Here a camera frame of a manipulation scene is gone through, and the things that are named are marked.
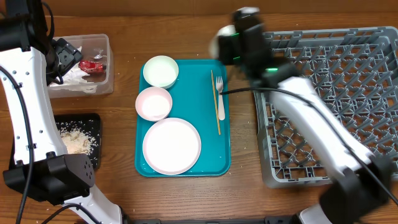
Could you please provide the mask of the white paper cup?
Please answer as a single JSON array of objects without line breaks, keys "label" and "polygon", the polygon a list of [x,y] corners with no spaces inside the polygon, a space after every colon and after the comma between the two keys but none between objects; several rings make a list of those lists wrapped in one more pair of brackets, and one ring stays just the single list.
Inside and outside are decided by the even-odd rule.
[{"label": "white paper cup", "polygon": [[213,59],[219,59],[220,56],[220,43],[219,40],[221,37],[230,37],[231,35],[236,33],[236,29],[234,25],[228,25],[222,27],[216,35],[211,39],[209,44],[209,55]]}]

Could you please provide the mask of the red snack wrapper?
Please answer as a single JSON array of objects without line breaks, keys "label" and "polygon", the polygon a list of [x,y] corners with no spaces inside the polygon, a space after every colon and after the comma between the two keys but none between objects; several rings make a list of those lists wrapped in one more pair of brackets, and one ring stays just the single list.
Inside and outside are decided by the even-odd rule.
[{"label": "red snack wrapper", "polygon": [[106,71],[106,65],[101,62],[94,62],[89,60],[82,60],[78,64],[78,67],[89,74],[92,73],[103,73]]}]

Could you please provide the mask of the white napkin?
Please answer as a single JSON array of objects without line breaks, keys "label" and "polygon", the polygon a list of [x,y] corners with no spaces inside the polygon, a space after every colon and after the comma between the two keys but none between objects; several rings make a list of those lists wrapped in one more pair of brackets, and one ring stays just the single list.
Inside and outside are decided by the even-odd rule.
[{"label": "white napkin", "polygon": [[82,91],[84,93],[95,93],[97,90],[96,85],[86,84],[92,83],[85,78],[89,77],[90,74],[84,72],[78,64],[75,64],[64,76],[63,84],[52,83],[49,86],[49,90],[68,90],[68,91]]}]

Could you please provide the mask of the white plastic fork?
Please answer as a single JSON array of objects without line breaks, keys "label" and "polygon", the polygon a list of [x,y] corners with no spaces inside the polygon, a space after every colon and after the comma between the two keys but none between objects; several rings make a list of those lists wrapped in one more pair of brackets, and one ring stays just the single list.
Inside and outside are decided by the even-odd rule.
[{"label": "white plastic fork", "polygon": [[218,117],[219,120],[225,119],[225,111],[224,111],[224,103],[223,103],[223,95],[221,94],[223,91],[223,79],[222,77],[216,78],[216,89],[218,91]]}]

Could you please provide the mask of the wooden chopstick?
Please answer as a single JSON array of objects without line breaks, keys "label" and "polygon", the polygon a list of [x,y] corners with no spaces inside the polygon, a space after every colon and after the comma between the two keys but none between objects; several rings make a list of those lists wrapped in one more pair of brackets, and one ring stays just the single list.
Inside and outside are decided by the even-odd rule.
[{"label": "wooden chopstick", "polygon": [[218,117],[218,103],[217,103],[217,96],[216,96],[216,87],[215,87],[215,80],[214,80],[214,75],[213,71],[211,70],[211,84],[212,84],[212,89],[213,89],[213,99],[214,99],[214,104],[215,104],[215,113],[216,113],[216,123],[217,123],[217,128],[218,128],[218,135],[221,135],[221,128],[220,128],[220,120]]}]

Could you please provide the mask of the white bowl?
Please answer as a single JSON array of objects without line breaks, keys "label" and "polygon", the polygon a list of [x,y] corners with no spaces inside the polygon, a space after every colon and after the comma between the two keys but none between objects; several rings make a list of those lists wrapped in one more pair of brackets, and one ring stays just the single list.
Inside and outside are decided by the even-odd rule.
[{"label": "white bowl", "polygon": [[166,55],[149,59],[143,67],[144,80],[151,86],[168,89],[177,81],[179,67],[177,62]]}]

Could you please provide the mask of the food scraps pile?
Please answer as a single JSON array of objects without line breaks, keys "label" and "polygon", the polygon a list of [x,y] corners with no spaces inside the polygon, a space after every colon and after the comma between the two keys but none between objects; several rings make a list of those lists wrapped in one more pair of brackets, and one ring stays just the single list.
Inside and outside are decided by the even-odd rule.
[{"label": "food scraps pile", "polygon": [[100,158],[100,131],[93,120],[56,122],[69,154],[86,154],[92,161]]}]

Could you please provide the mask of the pink bowl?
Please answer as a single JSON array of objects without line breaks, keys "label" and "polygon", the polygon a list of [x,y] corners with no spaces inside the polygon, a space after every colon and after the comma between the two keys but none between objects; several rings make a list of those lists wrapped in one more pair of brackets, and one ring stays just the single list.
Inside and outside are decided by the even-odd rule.
[{"label": "pink bowl", "polygon": [[152,86],[138,94],[135,109],[141,118],[156,122],[169,115],[172,105],[172,97],[167,90]]}]

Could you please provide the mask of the white round plate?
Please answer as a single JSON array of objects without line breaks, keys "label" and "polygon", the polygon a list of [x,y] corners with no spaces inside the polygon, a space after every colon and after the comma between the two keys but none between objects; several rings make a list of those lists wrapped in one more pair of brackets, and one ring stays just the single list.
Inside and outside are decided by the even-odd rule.
[{"label": "white round plate", "polygon": [[142,151],[148,165],[163,175],[179,175],[197,162],[201,137],[197,129],[180,118],[153,124],[144,136]]}]

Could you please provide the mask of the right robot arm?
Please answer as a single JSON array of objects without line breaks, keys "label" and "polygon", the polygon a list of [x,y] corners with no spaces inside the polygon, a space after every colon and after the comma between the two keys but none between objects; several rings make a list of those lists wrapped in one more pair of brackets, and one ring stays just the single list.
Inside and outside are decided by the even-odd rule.
[{"label": "right robot arm", "polygon": [[240,68],[249,90],[267,93],[314,148],[332,185],[317,204],[289,218],[291,223],[356,223],[396,198],[391,192],[392,160],[375,156],[355,139],[315,93],[308,78],[286,57],[276,57],[264,37],[256,7],[242,7],[221,28],[210,54]]}]

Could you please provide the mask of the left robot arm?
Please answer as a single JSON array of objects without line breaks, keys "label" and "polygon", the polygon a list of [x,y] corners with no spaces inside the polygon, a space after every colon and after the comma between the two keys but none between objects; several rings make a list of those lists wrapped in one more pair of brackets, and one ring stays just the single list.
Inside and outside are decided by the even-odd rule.
[{"label": "left robot arm", "polygon": [[88,156],[69,154],[55,124],[47,87],[82,54],[64,39],[54,39],[49,6],[39,0],[6,1],[1,20],[1,82],[14,133],[13,163],[3,173],[6,185],[23,198],[70,209],[87,223],[129,223],[122,208],[95,185]]}]

